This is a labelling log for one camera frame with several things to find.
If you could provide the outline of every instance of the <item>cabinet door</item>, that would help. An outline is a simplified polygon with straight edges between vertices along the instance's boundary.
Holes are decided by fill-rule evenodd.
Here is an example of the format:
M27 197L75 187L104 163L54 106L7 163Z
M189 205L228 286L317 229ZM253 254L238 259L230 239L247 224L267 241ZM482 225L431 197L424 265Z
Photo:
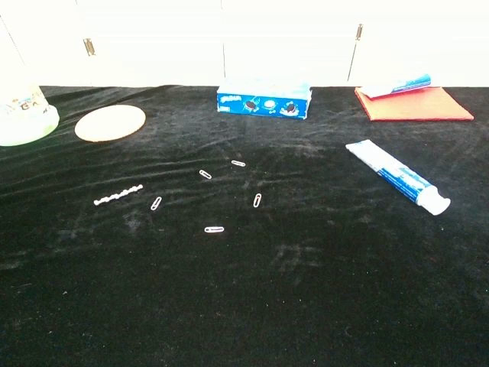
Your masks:
M223 0L226 76L345 85L358 22L342 6Z
M78 0L96 56L95 85L217 85L220 0Z
M0 15L36 84L90 85L75 0L3 0Z
M393 5L370 13L355 55L351 81L376 83L418 72L435 86L487 86L489 37L483 2L467 0Z

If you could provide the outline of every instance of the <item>red cloth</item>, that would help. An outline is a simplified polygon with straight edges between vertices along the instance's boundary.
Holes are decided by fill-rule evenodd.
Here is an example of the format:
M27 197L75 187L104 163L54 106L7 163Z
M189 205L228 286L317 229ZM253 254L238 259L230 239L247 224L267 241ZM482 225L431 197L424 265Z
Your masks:
M355 88L355 94L371 121L446 121L474 119L443 88L430 87L389 96L368 98Z

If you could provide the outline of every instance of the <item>round coaster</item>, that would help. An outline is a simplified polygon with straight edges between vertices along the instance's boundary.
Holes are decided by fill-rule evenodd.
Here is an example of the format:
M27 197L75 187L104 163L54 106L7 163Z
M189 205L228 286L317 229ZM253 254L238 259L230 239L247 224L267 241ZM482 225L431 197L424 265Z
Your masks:
M136 132L144 121L146 115L138 107L103 107L84 115L75 126L75 134L87 141L110 141Z

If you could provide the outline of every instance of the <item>paper clip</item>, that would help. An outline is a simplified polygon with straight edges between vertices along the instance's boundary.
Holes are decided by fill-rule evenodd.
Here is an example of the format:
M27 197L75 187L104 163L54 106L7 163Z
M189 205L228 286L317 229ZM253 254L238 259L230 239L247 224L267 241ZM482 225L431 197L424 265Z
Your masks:
M160 203L161 203L161 196L157 197L156 200L153 202L153 205L151 205L151 210L158 209Z
M219 233L219 232L224 232L224 227L205 227L204 228L205 233Z
M261 202L261 194L257 193L256 196L254 197L253 207L258 208L260 202Z
M246 163L245 162L240 162L240 161L231 161L232 164L234 164L235 166L239 166L239 167L244 167L246 166Z
M142 188L143 188L143 185L133 186L129 190L123 190L120 193L114 193L111 196L103 197L100 200L93 200L93 203L94 203L95 206L98 206L98 205L100 205L102 203L108 203L109 201L117 200L117 199L119 199L119 198L121 198L123 196L126 196L126 195L130 194L130 193L135 193L136 191L138 191L138 190L140 190Z
M212 178L212 176L210 174L208 174L207 172L205 172L204 170L200 170L199 173L201 176L204 176L205 178L207 178L209 180Z

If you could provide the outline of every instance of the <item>blue box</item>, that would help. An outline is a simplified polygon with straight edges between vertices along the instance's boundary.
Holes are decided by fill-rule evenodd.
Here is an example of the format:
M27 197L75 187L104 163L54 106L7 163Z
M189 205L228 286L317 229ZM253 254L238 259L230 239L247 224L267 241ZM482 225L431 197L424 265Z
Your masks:
M241 115L306 119L310 85L283 86L263 81L226 80L217 90L217 110Z

